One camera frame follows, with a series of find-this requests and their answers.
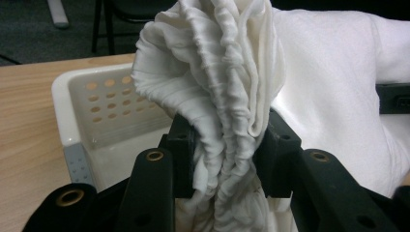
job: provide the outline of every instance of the gray floor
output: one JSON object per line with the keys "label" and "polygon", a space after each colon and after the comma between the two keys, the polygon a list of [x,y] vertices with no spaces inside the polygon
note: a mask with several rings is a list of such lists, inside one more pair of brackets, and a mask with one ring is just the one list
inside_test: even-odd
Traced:
{"label": "gray floor", "polygon": [[[21,64],[108,55],[105,38],[91,52],[94,0],[62,0],[68,29],[54,27],[46,0],[0,0],[0,55]],[[100,24],[105,33],[104,20]],[[114,17],[114,32],[136,32],[140,26]],[[135,52],[137,36],[115,38],[117,54]],[[0,66],[13,65],[0,58]]]}

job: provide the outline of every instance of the plastic bin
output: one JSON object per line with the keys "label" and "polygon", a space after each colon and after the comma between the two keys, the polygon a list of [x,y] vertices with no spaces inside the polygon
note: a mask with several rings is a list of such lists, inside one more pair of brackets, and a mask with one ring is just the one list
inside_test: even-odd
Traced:
{"label": "plastic bin", "polygon": [[52,84],[64,155],[73,183],[98,191],[129,177],[136,156],[157,147],[172,120],[138,96],[132,64],[66,72]]}

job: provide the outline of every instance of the bunched fabric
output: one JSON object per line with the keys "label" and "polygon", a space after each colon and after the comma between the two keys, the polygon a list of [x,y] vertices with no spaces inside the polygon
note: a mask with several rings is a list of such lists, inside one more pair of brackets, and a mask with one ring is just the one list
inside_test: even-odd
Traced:
{"label": "bunched fabric", "polygon": [[409,32],[408,22],[283,12],[268,0],[180,0],[147,23],[136,91],[199,133],[196,191],[177,200],[177,231],[296,229],[251,161],[270,107],[303,148],[334,153],[360,184],[391,194],[410,165],[410,118],[395,119],[407,129],[380,119],[374,84],[410,82]]}

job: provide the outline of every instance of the white fabric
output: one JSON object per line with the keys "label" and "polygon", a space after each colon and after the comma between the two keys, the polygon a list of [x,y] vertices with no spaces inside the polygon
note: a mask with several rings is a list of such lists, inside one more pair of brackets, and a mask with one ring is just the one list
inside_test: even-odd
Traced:
{"label": "white fabric", "polygon": [[410,82],[409,31],[369,14],[272,10],[268,0],[180,0],[147,23],[136,91],[200,134],[196,192],[177,201],[177,231],[292,229],[288,201],[265,199],[251,162],[273,99],[304,148],[337,155],[360,184],[391,194],[410,142],[382,125],[374,85]]}

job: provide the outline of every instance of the white towel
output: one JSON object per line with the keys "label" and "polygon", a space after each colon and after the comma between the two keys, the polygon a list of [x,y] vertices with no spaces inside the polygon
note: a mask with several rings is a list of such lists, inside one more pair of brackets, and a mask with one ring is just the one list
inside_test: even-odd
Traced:
{"label": "white towel", "polygon": [[177,231],[291,228],[276,212],[286,204],[268,203],[251,162],[273,99],[304,148],[335,154],[360,184],[390,194],[408,170],[410,142],[383,127],[374,84],[410,81],[409,30],[362,13],[282,12],[268,0],[180,0],[147,23],[136,91],[200,134],[196,192],[177,201]]}

